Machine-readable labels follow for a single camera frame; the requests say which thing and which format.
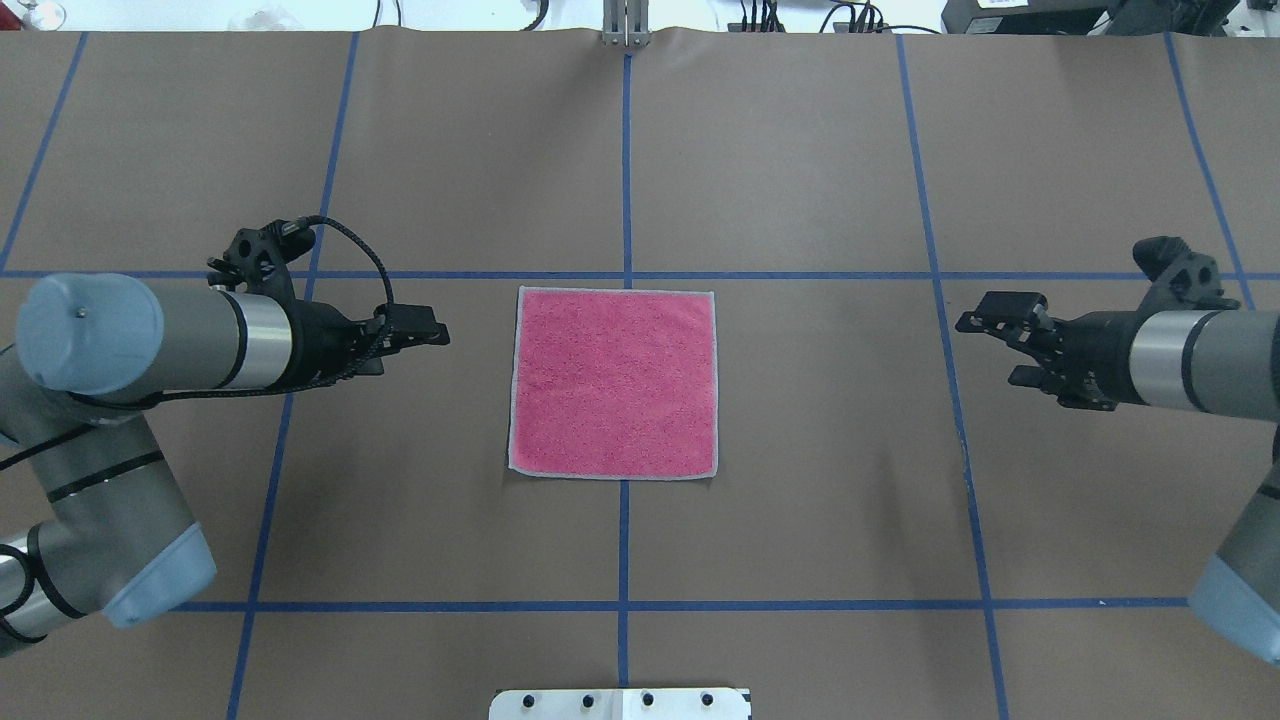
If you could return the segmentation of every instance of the cable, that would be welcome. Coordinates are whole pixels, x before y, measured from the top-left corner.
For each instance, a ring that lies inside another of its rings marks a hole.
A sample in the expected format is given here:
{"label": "cable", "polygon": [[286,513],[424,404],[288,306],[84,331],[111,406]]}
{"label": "cable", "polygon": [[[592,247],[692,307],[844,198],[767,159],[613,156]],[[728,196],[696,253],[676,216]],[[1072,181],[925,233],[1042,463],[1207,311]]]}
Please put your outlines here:
{"label": "cable", "polygon": [[716,9],[716,3],[713,0],[707,0],[707,9],[712,12],[712,27],[719,31],[721,29],[719,10]]}
{"label": "cable", "polygon": [[882,26],[872,32],[884,32],[886,29],[923,29],[924,32],[932,32],[933,35],[942,35],[941,32],[931,27],[923,27],[923,26]]}
{"label": "cable", "polygon": [[852,3],[840,3],[840,4],[835,5],[835,6],[832,6],[831,12],[827,13],[827,17],[822,19],[822,27],[818,28],[818,35],[822,35],[823,32],[827,31],[827,23],[831,22],[831,17],[835,15],[836,10],[840,10],[841,8],[849,8],[849,24],[850,24],[850,27],[852,27],[852,24],[854,24],[854,17],[856,17],[858,9],[854,8]]}
{"label": "cable", "polygon": [[324,215],[307,215],[305,218],[298,218],[297,223],[305,228],[310,228],[314,225],[329,225],[330,228],[334,228],[335,231],[347,236],[347,238],[351,240],[351,242],[356,243],[356,247],[360,247],[360,250],[362,250],[365,255],[369,256],[369,259],[374,263],[374,266],[378,268],[378,277],[383,281],[383,291],[387,295],[387,305],[383,314],[383,327],[379,328],[378,334],[374,337],[374,342],[369,346],[369,348],[365,350],[362,354],[360,354],[358,357],[348,363],[346,368],[338,370],[332,375],[316,378],[301,386],[275,388],[275,389],[268,389],[268,388],[195,389],[183,392],[156,392],[134,402],[108,402],[105,400],[99,400],[96,397],[90,397],[87,395],[78,395],[74,392],[68,395],[70,395],[79,402],[83,402],[86,405],[92,405],[95,407],[108,407],[111,410],[150,410],[151,407],[155,407],[161,402],[170,402],[174,400],[201,400],[201,398],[216,398],[216,397],[265,397],[270,395],[303,392],[307,389],[329,387],[332,384],[356,377],[356,373],[360,372],[360,369],[365,365],[365,363],[371,360],[374,355],[376,355],[378,351],[381,350],[383,343],[387,342],[388,336],[390,336],[392,333],[392,305],[396,304],[396,293],[392,291],[392,279],[390,277],[388,277],[387,266],[383,265],[383,260],[378,256],[376,252],[374,252],[374,249],[369,247],[369,245],[365,243],[364,240],[360,240],[360,236],[352,232],[351,228],[348,228],[347,225],[339,223],[338,220],[334,220],[333,218],[326,218]]}
{"label": "cable", "polygon": [[9,457],[5,457],[4,460],[0,460],[0,473],[8,470],[9,468],[13,468],[18,462],[22,462],[23,460],[27,460],[28,457],[35,457],[36,455],[40,455],[41,452],[44,452],[46,450],[52,450],[52,448],[58,447],[59,445],[63,445],[65,442],[70,442],[70,441],[81,437],[82,434],[92,430],[93,428],[95,428],[95,425],[77,425],[77,427],[67,430],[65,433],[63,433],[63,434],[60,434],[58,437],[46,439],[45,442],[33,445],[33,446],[28,447],[27,450],[23,450],[22,452],[10,455]]}
{"label": "cable", "polygon": [[876,32],[876,28],[884,23],[884,12],[870,3],[831,1],[836,6],[823,18],[822,27],[818,28],[819,35],[827,31],[827,24],[831,23],[832,15],[841,8],[849,8],[849,32]]}
{"label": "cable", "polygon": [[786,32],[787,26],[778,19],[778,0],[773,0],[773,32]]}
{"label": "cable", "polygon": [[1210,0],[1204,0],[1204,4],[1203,4],[1203,5],[1201,5],[1201,12],[1199,12],[1199,13],[1196,13],[1196,22],[1194,22],[1194,23],[1192,23],[1192,29],[1190,29],[1190,33],[1192,33],[1192,35],[1199,35],[1199,24],[1201,24],[1202,22],[1204,22],[1204,10],[1208,10],[1208,6],[1210,6],[1211,4],[1212,4],[1212,3],[1210,3]]}
{"label": "cable", "polygon": [[532,31],[538,26],[543,24],[543,20],[547,19],[547,12],[550,9],[550,5],[552,5],[552,0],[538,0],[538,17],[534,18],[534,22],[531,22],[527,26],[525,26],[524,28],[521,28],[521,32]]}

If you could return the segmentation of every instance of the light blue end cap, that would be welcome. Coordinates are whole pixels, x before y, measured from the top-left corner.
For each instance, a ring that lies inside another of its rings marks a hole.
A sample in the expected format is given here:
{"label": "light blue end cap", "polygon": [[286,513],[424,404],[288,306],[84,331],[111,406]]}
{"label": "light blue end cap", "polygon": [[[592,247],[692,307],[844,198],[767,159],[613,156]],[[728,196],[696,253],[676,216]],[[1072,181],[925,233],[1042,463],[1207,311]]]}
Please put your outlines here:
{"label": "light blue end cap", "polygon": [[116,628],[140,625],[195,597],[209,587],[216,571],[205,533],[196,523],[115,593],[102,614]]}
{"label": "light blue end cap", "polygon": [[18,360],[49,389],[106,395],[142,377],[164,340],[151,288],[114,273],[47,275],[18,311]]}
{"label": "light blue end cap", "polygon": [[1280,612],[1217,555],[1208,561],[1187,602],[1206,625],[1226,639],[1280,665]]}

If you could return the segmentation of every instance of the red towel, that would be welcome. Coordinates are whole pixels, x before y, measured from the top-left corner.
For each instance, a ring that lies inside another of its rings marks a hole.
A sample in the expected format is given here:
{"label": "red towel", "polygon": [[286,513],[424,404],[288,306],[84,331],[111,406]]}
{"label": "red towel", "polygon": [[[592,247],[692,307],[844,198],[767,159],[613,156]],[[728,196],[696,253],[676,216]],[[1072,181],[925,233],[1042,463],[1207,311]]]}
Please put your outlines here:
{"label": "red towel", "polygon": [[689,480],[719,462],[709,292],[520,288],[511,468]]}

